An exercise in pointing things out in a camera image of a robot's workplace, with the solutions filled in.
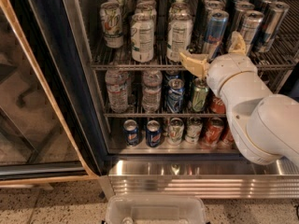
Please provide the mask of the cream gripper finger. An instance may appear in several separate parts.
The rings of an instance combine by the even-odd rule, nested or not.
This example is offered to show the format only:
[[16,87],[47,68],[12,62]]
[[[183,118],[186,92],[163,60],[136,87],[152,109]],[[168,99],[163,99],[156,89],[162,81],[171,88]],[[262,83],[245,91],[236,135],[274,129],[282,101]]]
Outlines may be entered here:
[[232,32],[228,52],[246,54],[246,43],[243,36],[237,31]]
[[205,78],[209,63],[207,54],[191,54],[187,50],[179,53],[180,62],[183,67],[196,77]]

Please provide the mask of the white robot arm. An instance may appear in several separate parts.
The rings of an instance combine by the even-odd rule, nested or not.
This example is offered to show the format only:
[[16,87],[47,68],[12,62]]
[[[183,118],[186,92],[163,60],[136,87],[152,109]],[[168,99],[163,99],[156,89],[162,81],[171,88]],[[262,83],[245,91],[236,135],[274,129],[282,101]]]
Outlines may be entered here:
[[245,51],[243,36],[233,32],[229,51],[211,63],[205,54],[185,49],[178,54],[223,101],[236,146],[247,160],[266,165],[285,157],[299,166],[299,103],[271,92]]

